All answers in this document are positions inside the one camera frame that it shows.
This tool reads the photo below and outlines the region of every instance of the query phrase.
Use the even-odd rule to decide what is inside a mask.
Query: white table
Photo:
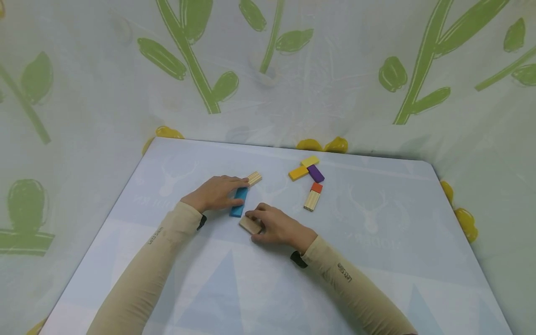
[[[315,154],[326,177],[287,173]],[[167,211],[212,175],[263,180],[246,210],[276,206],[367,274],[421,334],[511,334],[432,166],[423,161],[156,138],[51,313],[42,334],[85,334],[100,304]],[[180,254],[147,334],[347,334],[355,324],[285,247],[250,242],[238,218],[208,213]]]

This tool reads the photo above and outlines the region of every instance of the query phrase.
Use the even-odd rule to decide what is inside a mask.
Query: beige arm sleeve
[[[417,334],[391,300],[322,237],[302,259],[335,289],[370,335]]]
[[[158,302],[180,246],[196,231],[202,215],[178,203],[144,244],[97,311],[87,334],[141,334]]]

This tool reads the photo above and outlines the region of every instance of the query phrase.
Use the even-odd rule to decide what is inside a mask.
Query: natural wooden block
[[[243,217],[238,224],[240,225],[240,227],[247,230],[250,234],[258,234],[261,230],[263,230],[260,224],[251,220],[248,217]]]
[[[320,193],[310,191],[307,200],[305,200],[305,205],[303,206],[303,208],[311,212],[314,211],[319,199]]]
[[[311,191],[314,191],[314,192],[317,192],[317,193],[322,193],[322,185],[320,185],[319,183],[313,183],[312,186],[311,186]]]
[[[252,174],[250,174],[248,176],[249,178],[249,187],[252,187],[253,185],[255,185],[256,183],[258,183],[259,181],[262,180],[262,176],[260,175],[259,172],[255,171],[253,172]]]
[[[305,166],[300,166],[296,170],[292,170],[288,173],[288,176],[292,179],[292,181],[296,181],[297,179],[300,179],[301,177],[305,176],[309,173],[309,170]]]
[[[305,167],[310,167],[311,165],[320,163],[320,159],[317,156],[311,156],[302,160],[302,165]]]

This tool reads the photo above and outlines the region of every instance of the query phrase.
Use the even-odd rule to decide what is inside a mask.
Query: orange wooden block
[[[322,185],[320,185],[319,183],[313,183],[312,184],[312,187],[311,187],[311,191],[314,191],[314,192],[317,192],[317,193],[322,193]]]
[[[292,170],[288,173],[288,176],[292,179],[292,181],[296,181],[297,179],[300,179],[301,177],[305,176],[309,173],[309,170],[305,166],[300,166],[296,170]]]

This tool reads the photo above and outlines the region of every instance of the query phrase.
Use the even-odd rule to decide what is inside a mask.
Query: triangle pattern
[[[511,334],[510,331],[507,330],[507,328],[501,323],[499,320],[497,320],[497,317],[493,312],[490,310],[488,305],[482,300],[482,298],[479,299],[479,316],[478,316],[478,323],[479,323],[479,335],[503,335],[503,334]]]
[[[176,325],[208,334],[244,333],[232,251],[221,261]]]
[[[311,334],[300,285],[293,275],[295,269],[287,267],[274,286],[271,297],[262,308],[255,335],[306,335]]]
[[[101,306],[112,287],[119,236],[116,230],[101,243],[91,245],[63,292],[65,302],[93,309]]]
[[[407,318],[420,334],[444,335],[437,321],[422,297],[421,293],[413,284],[410,307]]]

